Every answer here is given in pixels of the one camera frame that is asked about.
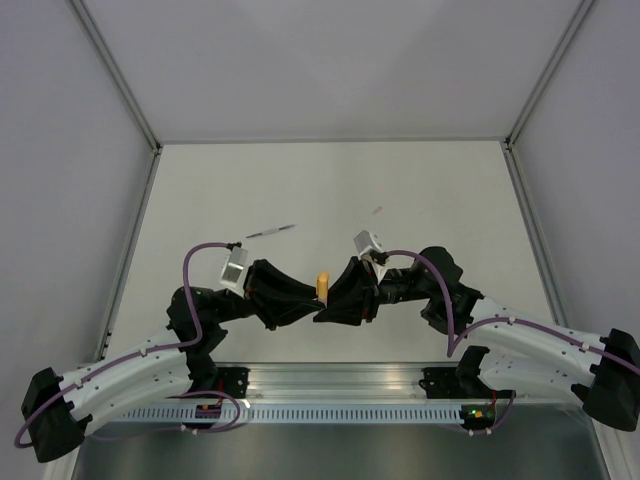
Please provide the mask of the orange highlighter cap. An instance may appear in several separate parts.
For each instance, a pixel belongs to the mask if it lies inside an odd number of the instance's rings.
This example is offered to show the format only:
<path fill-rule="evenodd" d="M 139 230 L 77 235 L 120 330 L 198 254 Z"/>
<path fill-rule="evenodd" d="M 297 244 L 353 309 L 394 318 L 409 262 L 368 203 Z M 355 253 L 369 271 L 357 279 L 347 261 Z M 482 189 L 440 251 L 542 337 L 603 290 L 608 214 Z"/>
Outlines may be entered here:
<path fill-rule="evenodd" d="M 328 272 L 320 272 L 316 279 L 316 294 L 318 299 L 326 299 L 329 292 L 329 278 Z"/>

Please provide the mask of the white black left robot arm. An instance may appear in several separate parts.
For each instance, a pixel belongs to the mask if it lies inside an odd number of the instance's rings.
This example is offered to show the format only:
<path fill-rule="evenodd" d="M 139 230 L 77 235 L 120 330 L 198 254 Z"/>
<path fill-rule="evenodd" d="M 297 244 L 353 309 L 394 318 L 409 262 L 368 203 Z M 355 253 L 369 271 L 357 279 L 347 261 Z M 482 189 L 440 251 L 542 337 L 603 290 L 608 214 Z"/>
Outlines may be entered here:
<path fill-rule="evenodd" d="M 223 323 L 256 316 L 273 331 L 329 303 L 326 273 L 308 285 L 266 260 L 249 267 L 228 260 L 220 283 L 219 290 L 184 284 L 172 294 L 168 325 L 112 359 L 62 374 L 51 367 L 34 374 L 21 405 L 24 424 L 16 448 L 32 449 L 38 462 L 49 463 L 137 407 L 208 397 L 217 386 L 211 353 L 227 335 Z"/>

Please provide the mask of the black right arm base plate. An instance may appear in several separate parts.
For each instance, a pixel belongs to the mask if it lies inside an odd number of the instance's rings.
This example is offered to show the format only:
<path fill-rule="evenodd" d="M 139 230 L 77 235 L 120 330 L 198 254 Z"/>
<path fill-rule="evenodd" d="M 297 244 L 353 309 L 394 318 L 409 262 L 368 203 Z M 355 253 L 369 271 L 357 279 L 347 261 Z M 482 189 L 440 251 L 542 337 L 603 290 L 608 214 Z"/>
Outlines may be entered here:
<path fill-rule="evenodd" d="M 451 400 L 492 400 L 509 399 L 512 390 L 494 390 L 486 386 L 479 378 L 480 371 L 475 368 L 426 367 L 419 387 L 428 399 Z"/>

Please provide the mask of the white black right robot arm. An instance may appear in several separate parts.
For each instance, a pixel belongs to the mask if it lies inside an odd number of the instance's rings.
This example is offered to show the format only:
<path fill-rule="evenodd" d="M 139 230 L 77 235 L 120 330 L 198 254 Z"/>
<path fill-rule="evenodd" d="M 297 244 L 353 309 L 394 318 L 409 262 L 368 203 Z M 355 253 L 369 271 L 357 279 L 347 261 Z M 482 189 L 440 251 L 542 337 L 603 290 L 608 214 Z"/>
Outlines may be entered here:
<path fill-rule="evenodd" d="M 464 285 L 463 270 L 443 247 L 420 253 L 369 251 L 351 258 L 335 283 L 322 272 L 315 293 L 318 322 L 358 326 L 382 305 L 423 300 L 421 317 L 443 334 L 446 353 L 466 349 L 457 388 L 479 398 L 508 393 L 563 399 L 620 431 L 639 423 L 639 346 L 616 328 L 606 335 L 525 318 Z"/>

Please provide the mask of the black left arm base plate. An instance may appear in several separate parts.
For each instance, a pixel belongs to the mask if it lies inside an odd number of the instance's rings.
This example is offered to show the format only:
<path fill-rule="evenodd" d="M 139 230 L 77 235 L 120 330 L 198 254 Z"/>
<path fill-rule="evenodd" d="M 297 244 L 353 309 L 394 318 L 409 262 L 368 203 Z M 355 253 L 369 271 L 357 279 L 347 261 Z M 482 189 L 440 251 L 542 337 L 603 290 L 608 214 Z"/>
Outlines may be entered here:
<path fill-rule="evenodd" d="M 154 385 L 167 388 L 170 399 L 245 399 L 249 386 L 249 369 L 219 367 L 214 363 L 173 368 L 154 377 Z"/>

